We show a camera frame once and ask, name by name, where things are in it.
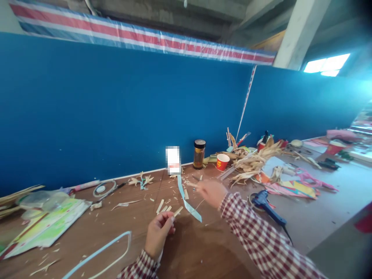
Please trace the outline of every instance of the black cable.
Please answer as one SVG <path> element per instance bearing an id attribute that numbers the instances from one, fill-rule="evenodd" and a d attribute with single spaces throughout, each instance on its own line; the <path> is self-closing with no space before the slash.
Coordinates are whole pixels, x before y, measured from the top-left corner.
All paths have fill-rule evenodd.
<path id="1" fill-rule="evenodd" d="M 287 231 L 287 229 L 286 229 L 286 226 L 283 226 L 283 230 L 286 232 L 286 234 L 287 234 L 289 240 L 290 240 L 291 243 L 292 243 L 292 246 L 294 247 L 294 245 L 293 245 L 293 241 L 292 241 L 292 238 L 289 236 L 289 233 L 288 233 L 288 231 Z"/>

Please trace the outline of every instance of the striped tarp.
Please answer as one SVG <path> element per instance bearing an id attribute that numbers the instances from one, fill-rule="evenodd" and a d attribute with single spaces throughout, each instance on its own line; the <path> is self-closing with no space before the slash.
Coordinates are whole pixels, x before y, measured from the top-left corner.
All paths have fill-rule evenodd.
<path id="1" fill-rule="evenodd" d="M 9 0 L 9 5 L 22 29 L 34 36 L 239 63 L 272 65 L 275 58 L 271 52 L 197 40 L 31 0 Z"/>

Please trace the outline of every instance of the blue glue gun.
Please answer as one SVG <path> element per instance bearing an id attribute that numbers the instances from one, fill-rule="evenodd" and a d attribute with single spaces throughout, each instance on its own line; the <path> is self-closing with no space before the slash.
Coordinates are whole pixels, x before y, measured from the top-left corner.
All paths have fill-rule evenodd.
<path id="1" fill-rule="evenodd" d="M 252 203 L 260 208 L 260 209 L 263 209 L 267 212 L 267 214 L 270 215 L 271 218 L 273 218 L 273 220 L 278 224 L 280 225 L 281 227 L 284 227 L 286 224 L 287 224 L 287 221 L 280 217 L 272 208 L 271 206 L 269 205 L 269 203 L 267 202 L 267 196 L 268 196 L 268 192 L 267 190 L 262 190 L 260 191 L 259 193 L 256 193 L 256 194 L 252 194 L 253 196 L 253 199 L 251 200 Z"/>

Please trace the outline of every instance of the red plaid sleeve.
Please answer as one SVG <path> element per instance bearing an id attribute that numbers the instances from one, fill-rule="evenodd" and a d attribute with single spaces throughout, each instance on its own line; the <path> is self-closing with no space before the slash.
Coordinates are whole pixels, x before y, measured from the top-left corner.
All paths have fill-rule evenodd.
<path id="1" fill-rule="evenodd" d="M 124 268 L 117 279 L 157 279 L 156 272 L 159 267 L 160 263 L 154 261 L 145 250 L 142 250 L 137 260 Z"/>
<path id="2" fill-rule="evenodd" d="M 228 193 L 219 211 L 264 278 L 326 278 L 284 235 L 261 219 L 239 193 Z"/>

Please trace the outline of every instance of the tabletop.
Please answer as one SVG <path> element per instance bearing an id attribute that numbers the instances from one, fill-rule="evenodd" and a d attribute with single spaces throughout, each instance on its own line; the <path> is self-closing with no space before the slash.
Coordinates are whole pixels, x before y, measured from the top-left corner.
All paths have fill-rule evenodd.
<path id="1" fill-rule="evenodd" d="M 322 156 L 324 155 L 318 152 L 313 152 L 312 155 L 314 159 Z M 286 227 L 295 248 L 303 254 L 318 246 L 371 202 L 372 187 L 367 179 L 371 173 L 369 167 L 353 162 L 341 164 L 342 167 L 337 171 L 319 170 L 304 161 L 295 161 L 288 155 L 281 155 L 279 158 L 303 167 L 315 178 L 332 184 L 339 190 L 332 193 L 321 189 L 317 200 L 298 198 L 299 201 L 294 201 L 284 196 L 269 195 L 270 202 L 276 206 L 275 211 L 288 222 Z M 197 182 L 192 175 L 203 175 L 203 180 L 207 180 L 217 177 L 220 171 L 216 169 L 215 164 L 209 164 L 203 170 L 195 170 L 192 165 L 184 168 L 183 185 L 189 194 L 188 202 L 195 208 L 203 199 L 197 192 L 193 192 L 193 186 L 189 185 L 189 182 Z M 105 198 L 102 208 L 92 212 L 87 210 L 52 247 L 33 249 L 1 261 L 0 279 L 29 277 L 32 272 L 57 259 L 59 261 L 52 265 L 48 272 L 39 272 L 32 277 L 61 278 L 85 256 L 94 253 L 123 232 L 132 231 L 128 254 L 99 277 L 115 278 L 143 249 L 147 226 L 155 217 L 160 201 L 164 199 L 164 205 L 171 205 L 173 212 L 183 205 L 177 178 L 170 178 L 166 170 L 152 172 L 151 175 L 154 177 L 154 183 L 148 186 L 148 190 L 141 191 L 139 186 L 125 185 Z M 232 175 L 223 180 L 223 184 L 231 192 L 240 192 L 243 199 L 263 189 L 251 182 L 247 185 L 236 184 L 230 189 L 231 177 Z M 117 180 L 117 183 L 127 180 L 128 178 Z M 83 190 L 77 193 L 76 198 L 94 201 L 96 198 L 92 196 L 92 192 L 93 188 Z M 134 200 L 141 201 L 112 210 L 118 203 Z M 230 233 L 228 225 L 220 218 L 217 210 L 204 201 L 197 211 L 203 218 L 202 223 L 185 209 L 177 216 L 176 233 L 169 236 L 165 243 L 159 278 L 259 278 L 258 269 L 236 237 Z M 259 215 L 281 231 L 265 212 L 259 212 Z M 19 215 L 4 219 L 1 222 L 0 234 L 13 235 L 14 231 L 23 229 L 21 223 Z M 120 257 L 126 247 L 127 237 L 124 237 L 81 267 L 71 278 L 89 278 L 97 274 Z M 57 248 L 60 248 L 58 252 L 52 252 Z M 39 266 L 46 254 L 48 260 Z"/>

